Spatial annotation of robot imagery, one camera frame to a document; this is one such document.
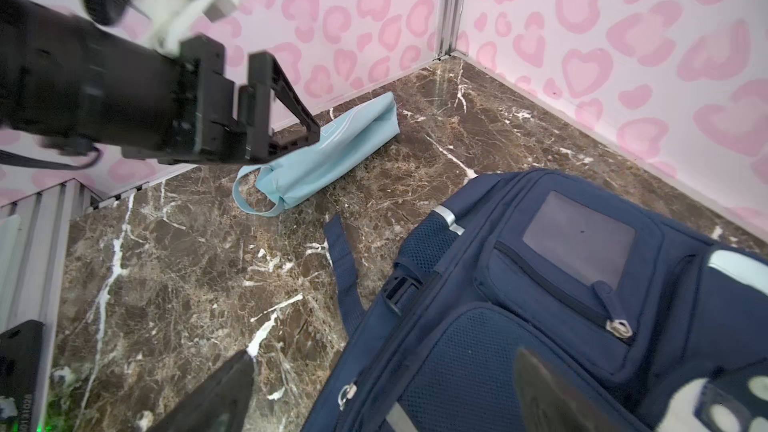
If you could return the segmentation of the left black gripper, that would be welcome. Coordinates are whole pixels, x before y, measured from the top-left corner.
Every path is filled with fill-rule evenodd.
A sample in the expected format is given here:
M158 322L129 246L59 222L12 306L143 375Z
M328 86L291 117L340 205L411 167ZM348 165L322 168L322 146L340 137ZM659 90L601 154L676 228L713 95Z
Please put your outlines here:
M238 89L224 46L190 36L241 0L83 0L84 17L1 0L1 122L64 155L164 164L271 162L316 144L320 125L275 55L248 57Z

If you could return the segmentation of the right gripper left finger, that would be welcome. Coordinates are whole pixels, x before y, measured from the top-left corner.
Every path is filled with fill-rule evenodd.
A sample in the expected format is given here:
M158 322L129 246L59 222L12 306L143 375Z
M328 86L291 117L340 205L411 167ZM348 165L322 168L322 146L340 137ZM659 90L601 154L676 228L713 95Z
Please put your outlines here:
M236 352L148 431L242 431L254 373L254 359L247 350Z

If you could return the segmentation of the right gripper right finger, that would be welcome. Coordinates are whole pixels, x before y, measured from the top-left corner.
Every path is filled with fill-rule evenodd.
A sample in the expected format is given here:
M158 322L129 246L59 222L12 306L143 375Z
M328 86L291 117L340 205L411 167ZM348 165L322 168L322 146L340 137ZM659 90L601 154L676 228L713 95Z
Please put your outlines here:
M513 371L526 431L626 431L535 351L520 348Z

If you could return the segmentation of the light teal pencil pouch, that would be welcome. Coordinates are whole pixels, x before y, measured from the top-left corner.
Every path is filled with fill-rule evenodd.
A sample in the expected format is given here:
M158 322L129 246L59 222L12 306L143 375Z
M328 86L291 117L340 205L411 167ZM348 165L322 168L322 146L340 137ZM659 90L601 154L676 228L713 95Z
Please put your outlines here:
M241 211L275 217L341 178L400 132L394 94L384 93L335 118L320 130L317 143L268 164L242 167L232 188ZM273 203L258 211L240 192L246 176L257 175L255 187Z

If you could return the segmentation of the navy blue student backpack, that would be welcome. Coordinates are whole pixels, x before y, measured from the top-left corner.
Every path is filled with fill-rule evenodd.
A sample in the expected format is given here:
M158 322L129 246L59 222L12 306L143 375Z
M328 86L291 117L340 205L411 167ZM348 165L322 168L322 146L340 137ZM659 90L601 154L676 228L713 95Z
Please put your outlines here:
M487 174L406 237L369 307L325 235L349 340L307 431L526 431L535 351L626 431L767 427L767 262L561 172Z

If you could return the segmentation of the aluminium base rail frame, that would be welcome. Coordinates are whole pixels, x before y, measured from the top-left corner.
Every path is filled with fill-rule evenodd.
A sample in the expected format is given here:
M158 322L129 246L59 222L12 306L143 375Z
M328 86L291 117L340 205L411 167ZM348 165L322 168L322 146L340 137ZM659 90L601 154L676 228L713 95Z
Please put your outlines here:
M70 222L92 205L76 180L1 208L1 429L41 431Z

